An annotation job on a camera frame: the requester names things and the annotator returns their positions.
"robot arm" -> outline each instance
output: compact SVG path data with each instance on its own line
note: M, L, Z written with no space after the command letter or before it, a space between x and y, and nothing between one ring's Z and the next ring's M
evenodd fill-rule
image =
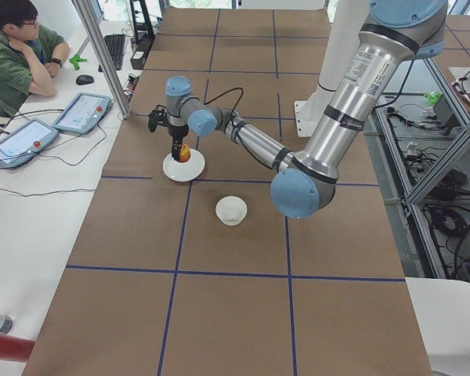
M340 161L396 68L443 49L447 0L378 0L370 7L359 32L360 47L305 149L294 153L239 114L205 106L192 96L190 82L177 76L168 80L166 88L165 125L176 143L172 155L188 128L199 136L225 132L277 172L270 194L280 212L303 218L325 207L334 196Z

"label sticker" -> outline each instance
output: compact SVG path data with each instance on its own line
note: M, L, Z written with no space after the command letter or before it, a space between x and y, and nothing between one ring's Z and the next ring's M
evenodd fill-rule
M350 117L346 114L343 115L339 125L343 128L352 129L353 131L362 132L364 123L362 121L358 121L353 117Z
M389 79L392 77L396 65L384 56L368 52L358 52L353 58L343 81L356 86L360 92L377 99Z

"white bowl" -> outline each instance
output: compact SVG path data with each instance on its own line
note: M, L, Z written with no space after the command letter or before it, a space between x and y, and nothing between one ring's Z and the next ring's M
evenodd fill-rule
M200 151L190 149L191 157L188 162L179 163L169 153L162 163L164 174L176 182L189 182L197 178L205 167L205 159Z
M216 205L216 215L227 226L238 225L247 213L248 206L237 196L226 196Z

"computer mouse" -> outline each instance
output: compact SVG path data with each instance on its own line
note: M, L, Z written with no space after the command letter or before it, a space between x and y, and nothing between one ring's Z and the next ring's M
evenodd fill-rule
M94 77L89 74L81 74L77 77L77 85L87 85L94 82Z

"black hair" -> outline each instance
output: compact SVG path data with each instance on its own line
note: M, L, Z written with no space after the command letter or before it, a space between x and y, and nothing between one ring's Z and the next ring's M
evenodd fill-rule
M18 27L24 25L26 20L35 20L38 10L30 0L0 0L0 30L6 24Z

